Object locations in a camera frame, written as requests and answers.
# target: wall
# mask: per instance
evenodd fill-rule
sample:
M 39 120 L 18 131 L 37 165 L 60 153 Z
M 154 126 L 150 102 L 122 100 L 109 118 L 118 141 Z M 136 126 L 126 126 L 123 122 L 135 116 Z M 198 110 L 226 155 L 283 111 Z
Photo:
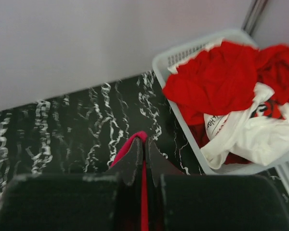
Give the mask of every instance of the wall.
M 289 0 L 270 0 L 253 35 L 260 47 L 289 44 Z
M 0 110 L 151 69 L 172 45 L 241 27 L 251 0 L 0 0 Z

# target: white plastic basket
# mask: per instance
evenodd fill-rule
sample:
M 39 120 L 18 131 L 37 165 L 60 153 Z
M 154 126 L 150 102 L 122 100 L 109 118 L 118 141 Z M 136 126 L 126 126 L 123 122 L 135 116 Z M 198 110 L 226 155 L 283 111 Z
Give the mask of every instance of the white plastic basket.
M 170 72 L 168 71 L 168 67 L 174 65 L 181 59 L 184 59 L 186 56 L 191 55 L 203 48 L 203 46 L 213 40 L 216 40 L 220 37 L 225 38 L 226 40 L 229 41 L 234 41 L 238 43 L 243 43 L 243 44 L 249 44 L 254 47 L 257 47 L 256 43 L 253 41 L 253 39 L 246 34 L 244 31 L 239 30 L 239 29 L 229 29 L 229 30 L 224 30 L 209 36 L 205 36 L 199 39 L 196 39 L 192 42 L 186 43 L 184 45 L 176 46 L 171 49 L 169 49 L 166 52 L 163 52 L 159 55 L 157 55 L 153 61 L 152 61 L 152 66 L 153 70 L 156 74 L 156 77 L 159 81 L 159 84 L 163 88 L 165 86 L 165 82 L 167 81 L 168 76 L 170 75 Z M 205 157 L 201 153 L 188 125 L 184 121 L 179 108 L 176 103 L 169 101 L 169 104 L 177 117 L 181 128 L 191 145 L 195 156 L 198 159 L 198 162 L 200 163 L 203 171 L 206 174 L 229 174 L 229 175 L 239 175 L 239 174 L 256 174 L 258 172 L 264 171 L 268 168 L 274 167 L 278 164 L 282 164 L 284 162 L 289 161 L 289 152 L 283 155 L 281 158 L 278 160 L 274 161 L 268 166 L 261 166 L 258 164 L 248 164 L 248 165 L 241 165 L 241 164 L 230 164 L 230 165 L 222 165 L 222 167 L 218 170 L 211 169 Z

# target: marble pattern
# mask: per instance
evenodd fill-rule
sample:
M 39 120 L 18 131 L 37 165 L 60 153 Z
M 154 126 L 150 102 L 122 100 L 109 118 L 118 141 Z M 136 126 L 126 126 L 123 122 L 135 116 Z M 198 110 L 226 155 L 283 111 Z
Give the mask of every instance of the marble pattern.
M 104 172 L 140 130 L 181 171 L 203 174 L 154 73 L 146 72 L 0 112 L 0 195 L 21 173 Z M 261 175 L 289 209 L 275 169 Z

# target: countertop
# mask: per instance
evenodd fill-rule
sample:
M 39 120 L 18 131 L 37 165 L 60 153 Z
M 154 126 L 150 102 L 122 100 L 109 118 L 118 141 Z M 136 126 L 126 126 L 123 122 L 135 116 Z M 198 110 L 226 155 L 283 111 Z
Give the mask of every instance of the countertop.
M 154 73 L 105 83 L 0 112 L 0 195 L 21 173 L 106 171 L 129 136 L 145 131 L 186 174 L 203 171 Z M 274 168 L 262 172 L 289 211 Z

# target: white garment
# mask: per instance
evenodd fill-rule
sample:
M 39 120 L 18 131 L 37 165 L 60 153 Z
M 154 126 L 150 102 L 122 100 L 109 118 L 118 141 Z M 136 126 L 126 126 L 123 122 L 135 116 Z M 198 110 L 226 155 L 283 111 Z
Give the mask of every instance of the white garment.
M 188 63 L 188 61 L 192 58 L 195 58 L 201 51 L 206 50 L 209 51 L 214 47 L 219 47 L 222 43 L 224 38 L 218 38 L 212 42 L 207 43 L 206 45 L 204 45 L 203 49 L 200 49 L 199 51 L 197 51 L 196 53 L 190 54 L 188 56 L 186 56 L 184 59 L 182 59 L 181 61 L 177 62 L 176 64 L 168 67 L 168 70 L 173 73 L 173 74 L 177 74 L 177 67 L 183 64 Z
M 221 123 L 222 129 L 215 129 L 219 132 L 207 129 L 211 141 L 201 151 L 211 168 L 219 169 L 229 152 L 266 166 L 289 151 L 289 104 L 280 106 L 285 120 L 266 116 L 250 118 L 258 105 L 274 94 L 269 86 L 262 83 L 256 84 L 254 92 L 255 98 L 249 109 L 227 115 L 225 123 Z M 206 128 L 211 118 L 211 115 L 204 115 Z

